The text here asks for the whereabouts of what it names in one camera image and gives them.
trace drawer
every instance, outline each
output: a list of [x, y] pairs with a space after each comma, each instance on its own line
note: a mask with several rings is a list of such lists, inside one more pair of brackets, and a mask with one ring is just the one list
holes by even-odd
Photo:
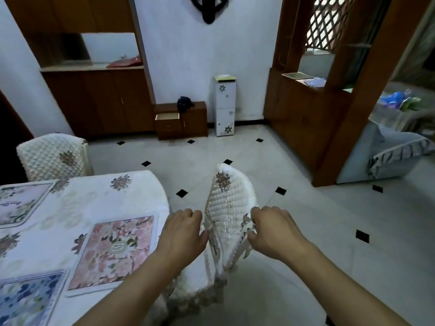
[[154, 122], [159, 139], [173, 139], [183, 136], [179, 113], [157, 114]]
[[216, 109], [234, 109], [236, 107], [236, 82], [216, 83]]

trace floral tablecloth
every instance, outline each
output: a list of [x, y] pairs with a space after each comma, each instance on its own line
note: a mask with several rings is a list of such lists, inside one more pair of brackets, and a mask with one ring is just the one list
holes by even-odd
[[[54, 182], [23, 225], [0, 230], [1, 279], [73, 267], [87, 231], [101, 219], [154, 213], [160, 234], [170, 213], [163, 187], [147, 170]], [[109, 292], [61, 294], [48, 325], [72, 325]]]

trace black wall decoration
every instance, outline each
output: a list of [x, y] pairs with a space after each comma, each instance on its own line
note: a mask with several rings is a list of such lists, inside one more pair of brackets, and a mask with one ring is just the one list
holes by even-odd
[[229, 0], [191, 0], [193, 5], [202, 12], [202, 18], [207, 24], [215, 21], [216, 14], [222, 10]]

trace black baseboard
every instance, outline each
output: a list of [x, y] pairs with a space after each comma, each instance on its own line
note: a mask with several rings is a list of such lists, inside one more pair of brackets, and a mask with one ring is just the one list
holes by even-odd
[[[238, 127], [240, 125], [266, 125], [268, 123], [268, 121], [266, 119], [259, 119], [259, 120], [242, 120], [242, 121], [235, 121], [234, 122], [234, 127]], [[214, 122], [209, 122], [207, 124], [208, 128], [214, 128], [215, 127], [215, 123]]]

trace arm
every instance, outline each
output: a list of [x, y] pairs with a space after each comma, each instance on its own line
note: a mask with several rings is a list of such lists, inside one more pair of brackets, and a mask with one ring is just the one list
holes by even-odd
[[163, 289], [204, 251], [209, 233], [199, 235], [201, 220], [198, 210], [169, 215], [155, 252], [74, 326], [138, 325]]
[[252, 247], [291, 268], [337, 326], [409, 325], [309, 242], [288, 211], [256, 207], [251, 217], [257, 230], [248, 233]]

